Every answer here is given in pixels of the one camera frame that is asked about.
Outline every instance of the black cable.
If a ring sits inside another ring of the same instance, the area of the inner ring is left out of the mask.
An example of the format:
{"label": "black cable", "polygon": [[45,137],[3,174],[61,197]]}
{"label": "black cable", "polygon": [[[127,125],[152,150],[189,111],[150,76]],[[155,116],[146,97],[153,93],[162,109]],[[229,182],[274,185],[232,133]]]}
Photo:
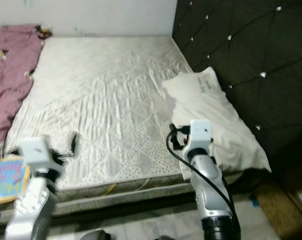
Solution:
{"label": "black cable", "polygon": [[177,155],[170,147],[170,139],[171,136],[174,134],[174,131],[171,131],[169,133],[169,135],[166,138],[166,147],[169,150],[169,152],[176,158],[178,159],[180,162],[184,163],[185,165],[187,165],[191,170],[193,170],[196,174],[198,174],[202,179],[204,179],[222,198],[223,200],[226,202],[226,204],[228,205],[228,207],[230,208],[233,218],[235,220],[235,224],[237,225],[237,227],[240,229],[240,223],[239,220],[237,218],[236,212],[235,212],[235,208],[234,208],[234,203],[233,203],[233,199],[229,194],[229,199],[227,199],[227,197],[221,192],[221,190],[214,184],[211,182],[210,179],[208,179],[206,176],[204,176],[198,169],[196,169],[194,166],[192,166],[190,163],[188,163],[187,161],[185,161],[183,158],[181,158],[179,155]]}

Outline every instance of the headboard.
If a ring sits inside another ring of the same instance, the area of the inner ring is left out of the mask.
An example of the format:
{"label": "headboard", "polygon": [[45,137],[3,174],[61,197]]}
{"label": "headboard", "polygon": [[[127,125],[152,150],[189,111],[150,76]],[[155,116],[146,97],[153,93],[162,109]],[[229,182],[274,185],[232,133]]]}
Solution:
{"label": "headboard", "polygon": [[302,159],[302,0],[178,0],[173,39],[214,68],[273,172]]}

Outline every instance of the pillowcase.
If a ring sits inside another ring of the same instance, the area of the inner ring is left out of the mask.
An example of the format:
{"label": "pillowcase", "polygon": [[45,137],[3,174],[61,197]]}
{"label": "pillowcase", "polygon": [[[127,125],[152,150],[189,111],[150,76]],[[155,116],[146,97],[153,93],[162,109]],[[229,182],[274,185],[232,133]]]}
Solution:
{"label": "pillowcase", "polygon": [[[190,125],[192,119],[209,119],[214,142],[210,155],[224,172],[270,166],[266,154],[250,129],[240,119],[222,91],[213,68],[200,73],[180,73],[163,81],[167,110],[176,125]],[[191,171],[180,163],[184,179]]]}

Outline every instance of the floor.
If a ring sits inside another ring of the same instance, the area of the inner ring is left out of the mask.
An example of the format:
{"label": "floor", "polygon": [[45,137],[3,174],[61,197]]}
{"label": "floor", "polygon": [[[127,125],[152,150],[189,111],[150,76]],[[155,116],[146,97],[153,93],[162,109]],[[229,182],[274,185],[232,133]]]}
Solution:
{"label": "floor", "polygon": [[[242,240],[279,240],[258,203],[247,195],[234,197]],[[96,229],[104,229],[114,240],[154,240],[167,235],[176,240],[203,240],[195,203],[108,219],[90,224],[51,228],[49,240],[79,240]]]}

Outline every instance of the white wall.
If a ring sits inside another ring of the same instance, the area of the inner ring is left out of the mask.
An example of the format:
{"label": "white wall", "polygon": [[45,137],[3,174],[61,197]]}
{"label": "white wall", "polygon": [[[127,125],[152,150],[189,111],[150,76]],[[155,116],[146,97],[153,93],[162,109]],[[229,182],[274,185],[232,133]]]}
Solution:
{"label": "white wall", "polygon": [[0,0],[0,25],[36,23],[57,36],[172,35],[177,0]]}

